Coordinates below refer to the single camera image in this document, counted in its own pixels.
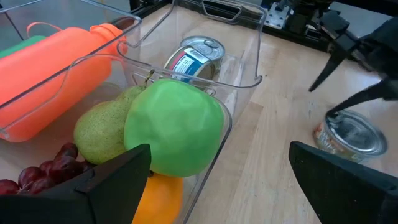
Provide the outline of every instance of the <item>orange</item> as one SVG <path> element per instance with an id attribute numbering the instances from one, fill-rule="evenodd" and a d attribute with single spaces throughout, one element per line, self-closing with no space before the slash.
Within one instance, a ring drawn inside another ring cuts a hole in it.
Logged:
<path id="1" fill-rule="evenodd" d="M 182 206 L 182 178 L 154 174 L 148 177 L 132 224 L 169 224 Z"/>

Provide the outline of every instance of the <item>pear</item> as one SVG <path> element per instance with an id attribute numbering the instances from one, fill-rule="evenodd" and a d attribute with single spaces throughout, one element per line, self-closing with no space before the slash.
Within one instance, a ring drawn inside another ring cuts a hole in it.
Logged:
<path id="1" fill-rule="evenodd" d="M 124 123 L 132 101 L 144 90 L 144 86 L 128 88 L 116 99 L 92 107 L 79 118 L 73 137 L 88 162 L 101 164 L 126 151 Z"/>

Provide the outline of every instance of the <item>toy fruit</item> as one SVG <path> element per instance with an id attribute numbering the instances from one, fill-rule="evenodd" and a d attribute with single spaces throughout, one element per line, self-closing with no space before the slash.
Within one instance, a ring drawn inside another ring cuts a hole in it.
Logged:
<path id="1" fill-rule="evenodd" d="M 171 224 L 182 206 L 182 178 L 148 177 L 132 224 Z"/>
<path id="2" fill-rule="evenodd" d="M 41 177 L 36 180 L 29 190 L 30 194 L 38 194 L 45 189 L 50 189 L 55 186 L 55 182 L 50 177 Z"/>
<path id="3" fill-rule="evenodd" d="M 54 159 L 49 170 L 49 177 L 56 184 L 72 179 L 83 172 L 83 165 L 70 156 L 63 156 Z"/>
<path id="4" fill-rule="evenodd" d="M 63 157 L 63 156 L 70 156 L 70 157 L 73 157 L 74 159 L 76 159 L 78 153 L 79 152 L 78 152 L 77 146 L 72 142 L 68 142 L 68 143 L 65 143 L 61 147 L 61 150 L 57 153 L 57 155 L 55 155 L 54 159 L 56 159 L 58 157 Z"/>
<path id="5" fill-rule="evenodd" d="M 17 194 L 19 186 L 12 180 L 0 180 L 0 195 L 13 195 Z"/>
<path id="6" fill-rule="evenodd" d="M 126 151 L 124 122 L 131 102 L 143 90 L 143 86 L 129 88 L 115 100 L 100 103 L 80 117 L 73 137 L 87 161 L 101 164 Z"/>
<path id="7" fill-rule="evenodd" d="M 132 102 L 124 146 L 128 150 L 148 143 L 152 171 L 187 177 L 213 160 L 223 122 L 223 110 L 213 97 L 180 81 L 157 80 Z"/>
<path id="8" fill-rule="evenodd" d="M 35 181 L 41 177 L 43 177 L 45 173 L 40 170 L 38 167 L 28 167 L 25 168 L 18 177 L 18 185 L 21 188 L 24 188 L 26 185 L 30 184 L 32 181 Z"/>
<path id="9" fill-rule="evenodd" d="M 45 175 L 49 175 L 51 167 L 52 167 L 52 161 L 45 161 L 41 163 L 39 166 L 40 170 L 44 172 Z"/>

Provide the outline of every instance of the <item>grape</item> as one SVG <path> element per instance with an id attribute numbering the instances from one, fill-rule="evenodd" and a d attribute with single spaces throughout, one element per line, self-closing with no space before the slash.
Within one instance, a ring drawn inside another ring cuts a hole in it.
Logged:
<path id="1" fill-rule="evenodd" d="M 38 194 L 45 189 L 49 189 L 55 186 L 55 182 L 50 177 L 41 177 L 37 179 L 32 187 L 30 188 L 29 192 L 31 194 Z"/>
<path id="2" fill-rule="evenodd" d="M 20 189 L 17 193 L 18 195 L 30 195 L 28 190 Z"/>
<path id="3" fill-rule="evenodd" d="M 21 188 L 24 188 L 30 182 L 33 182 L 45 174 L 38 167 L 28 167 L 24 169 L 18 177 L 18 184 Z"/>
<path id="4" fill-rule="evenodd" d="M 63 156 L 54 159 L 50 169 L 50 177 L 56 184 L 72 179 L 83 172 L 83 165 L 73 157 Z"/>
<path id="5" fill-rule="evenodd" d="M 0 195 L 13 195 L 18 193 L 19 186 L 12 180 L 0 180 Z"/>
<path id="6" fill-rule="evenodd" d="M 57 153 L 55 159 L 63 156 L 70 156 L 76 159 L 77 155 L 78 155 L 77 146 L 72 142 L 68 142 L 61 147 L 61 150 Z"/>
<path id="7" fill-rule="evenodd" d="M 45 175 L 49 175 L 51 167 L 52 167 L 52 161 L 45 161 L 39 166 L 40 170 L 45 172 Z"/>
<path id="8" fill-rule="evenodd" d="M 87 160 L 81 162 L 82 166 L 83 166 L 83 172 L 88 171 L 89 169 L 93 168 L 95 165 L 88 162 Z"/>

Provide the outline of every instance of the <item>tin can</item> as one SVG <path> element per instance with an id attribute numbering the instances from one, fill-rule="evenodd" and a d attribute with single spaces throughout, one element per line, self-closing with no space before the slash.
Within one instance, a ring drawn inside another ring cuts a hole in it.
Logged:
<path id="1" fill-rule="evenodd" d="M 319 149 L 353 162 L 378 157 L 387 151 L 383 133 L 364 116 L 350 110 L 339 111 L 335 118 L 326 116 L 313 135 Z"/>
<path id="2" fill-rule="evenodd" d="M 174 52 L 166 62 L 164 68 L 208 80 L 211 80 L 215 74 L 215 66 L 212 61 L 191 46 L 181 47 Z M 173 74 L 171 77 L 186 83 L 191 80 L 190 78 L 176 74 Z"/>
<path id="3" fill-rule="evenodd" d="M 187 37 L 181 41 L 181 47 L 188 45 L 213 61 L 216 70 L 220 70 L 221 62 L 225 55 L 225 48 L 219 41 L 211 37 L 196 35 Z"/>

